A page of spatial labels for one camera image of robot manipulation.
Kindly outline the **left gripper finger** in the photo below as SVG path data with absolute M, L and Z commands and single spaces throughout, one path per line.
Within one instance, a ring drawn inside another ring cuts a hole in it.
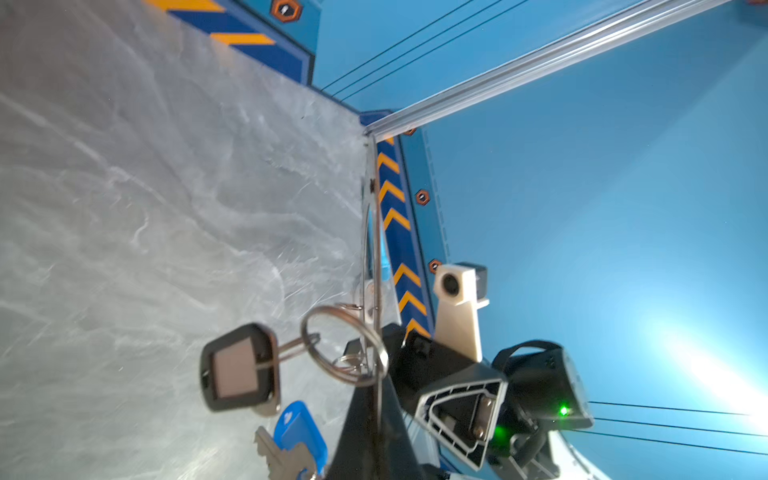
M 329 480 L 422 479 L 419 464 L 392 384 L 355 390 L 333 460 Z

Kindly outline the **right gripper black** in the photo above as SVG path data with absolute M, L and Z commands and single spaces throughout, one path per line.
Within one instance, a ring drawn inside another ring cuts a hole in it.
M 384 383 L 393 385 L 402 413 L 474 471 L 480 470 L 506 397 L 504 374 L 423 336 L 390 324 Z

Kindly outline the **perforated metal ring disc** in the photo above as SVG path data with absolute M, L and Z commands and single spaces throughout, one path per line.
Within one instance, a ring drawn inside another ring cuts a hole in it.
M 377 169 L 377 144 L 372 135 L 365 135 L 365 170 L 362 181 L 362 260 L 363 270 L 361 277 L 361 294 L 363 300 L 363 321 L 364 324 L 376 335 L 376 339 L 381 337 L 381 238 L 379 227 L 379 204 L 378 204 L 378 169 Z M 381 425 L 382 414 L 382 383 L 383 383 L 383 363 L 380 360 L 378 346 L 370 342 L 367 338 L 363 339 L 364 352 L 366 354 L 367 366 L 373 376 L 371 412 L 375 425 Z

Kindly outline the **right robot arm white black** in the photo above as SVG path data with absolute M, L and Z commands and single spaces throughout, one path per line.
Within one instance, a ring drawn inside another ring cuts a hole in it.
M 388 369 L 357 391 L 329 479 L 447 479 L 450 463 L 499 479 L 594 479 L 564 439 L 595 419 L 565 348 L 532 340 L 488 359 L 479 329 L 382 331 Z

